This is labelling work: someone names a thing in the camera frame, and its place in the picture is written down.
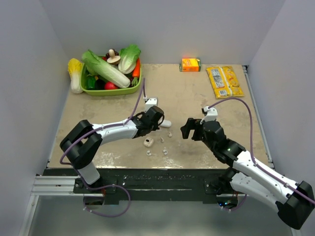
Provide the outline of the white oval charging case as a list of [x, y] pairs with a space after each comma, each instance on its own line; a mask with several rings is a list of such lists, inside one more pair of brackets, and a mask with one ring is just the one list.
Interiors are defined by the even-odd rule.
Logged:
[[172, 122], [169, 121], [169, 120], [164, 120], [164, 121], [160, 124], [160, 126], [161, 126], [161, 127], [164, 127], [164, 128], [170, 128], [171, 125], [172, 125]]

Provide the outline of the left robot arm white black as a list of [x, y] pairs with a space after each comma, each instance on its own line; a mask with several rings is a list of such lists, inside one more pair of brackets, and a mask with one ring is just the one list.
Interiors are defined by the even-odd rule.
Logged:
[[117, 140], [146, 136], [158, 130], [163, 120], [164, 112], [157, 106], [109, 124], [91, 124], [87, 120], [82, 120], [61, 141], [60, 148], [85, 181], [85, 188], [91, 193], [96, 193], [102, 187], [100, 173], [93, 164], [99, 147]]

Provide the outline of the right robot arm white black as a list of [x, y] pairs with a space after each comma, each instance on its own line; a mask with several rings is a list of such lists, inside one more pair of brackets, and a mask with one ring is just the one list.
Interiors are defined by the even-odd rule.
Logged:
[[315, 208], [312, 186], [291, 180], [255, 159], [239, 143], [226, 137], [217, 121], [188, 118], [181, 127], [183, 139], [193, 131], [192, 140], [202, 141], [222, 163], [229, 166], [219, 181], [224, 193], [233, 190], [250, 195], [277, 212], [289, 227], [299, 230]]

